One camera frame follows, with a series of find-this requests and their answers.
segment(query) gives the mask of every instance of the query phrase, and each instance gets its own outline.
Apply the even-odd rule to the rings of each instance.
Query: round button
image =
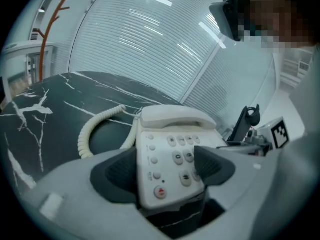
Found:
[[[154,189],[154,195],[156,198],[164,199],[167,196],[167,191],[163,186],[156,186]]]
[[[160,172],[154,172],[153,173],[153,177],[156,179],[156,180],[159,180],[161,178],[161,173]]]
[[[158,163],[158,158],[152,157],[152,158],[151,158],[151,163],[153,163],[153,164]]]

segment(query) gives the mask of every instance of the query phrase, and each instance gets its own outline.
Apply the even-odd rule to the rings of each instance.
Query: wall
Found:
[[[291,141],[301,138],[305,132],[305,125],[298,114],[297,109],[289,98],[291,89],[281,84],[274,94],[271,103],[261,116],[261,122],[255,128],[262,127],[266,123],[283,117]]]
[[[5,42],[5,46],[29,40],[34,20],[42,2],[43,0],[31,0],[29,2],[12,27]],[[19,56],[8,60],[6,70],[8,78],[23,73],[26,70],[25,56]]]
[[[61,0],[52,0],[43,21],[41,31],[45,33],[49,21]],[[59,19],[54,22],[50,30],[48,42],[55,43],[56,49],[53,55],[54,64],[51,67],[51,75],[67,72],[69,53],[73,40],[77,34],[79,24],[83,20],[86,11],[92,5],[93,0],[66,0],[63,7],[70,7],[68,10],[59,12]]]

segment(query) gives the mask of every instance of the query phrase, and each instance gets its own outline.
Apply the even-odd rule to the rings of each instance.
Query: white desk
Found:
[[[7,61],[17,56],[26,56],[26,55],[28,55],[31,58],[31,60],[34,60],[36,56],[40,55],[41,46],[42,46],[42,40],[30,40],[30,41],[11,43],[3,48],[1,53],[2,59],[4,60],[4,70],[2,71],[2,81],[3,81],[4,93],[8,103],[12,101],[12,96],[11,96],[9,82],[8,82]],[[44,72],[43,72],[44,79],[49,78],[51,75],[51,59],[52,59],[53,49],[54,49],[54,43],[47,42],[44,49],[44,52],[47,53],[44,61],[44,66],[45,66]],[[39,67],[40,67],[39,62],[36,62],[35,74],[33,73],[34,82],[37,82],[39,80],[39,77],[36,76],[37,74],[39,75]]]

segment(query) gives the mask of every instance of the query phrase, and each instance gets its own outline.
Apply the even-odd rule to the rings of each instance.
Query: black marble table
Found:
[[[141,82],[109,73],[75,72],[39,82],[0,114],[1,162],[11,185],[23,194],[58,166],[80,159],[78,137],[94,115],[118,105],[138,114],[152,105],[179,105]],[[133,118],[121,113],[92,133],[94,154],[119,149]]]

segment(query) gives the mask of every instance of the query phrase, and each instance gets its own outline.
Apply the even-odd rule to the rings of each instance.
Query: coiled cord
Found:
[[[108,109],[104,112],[95,115],[84,125],[78,138],[78,151],[82,159],[91,158],[94,156],[94,154],[90,151],[89,148],[89,140],[90,135],[96,128],[96,126],[100,124],[102,121],[109,119],[115,116],[116,114],[122,113],[125,110],[126,107],[124,105],[116,106],[114,108]],[[137,115],[137,117],[134,118],[130,133],[120,149],[131,148],[135,144],[138,127],[138,116],[139,115]]]

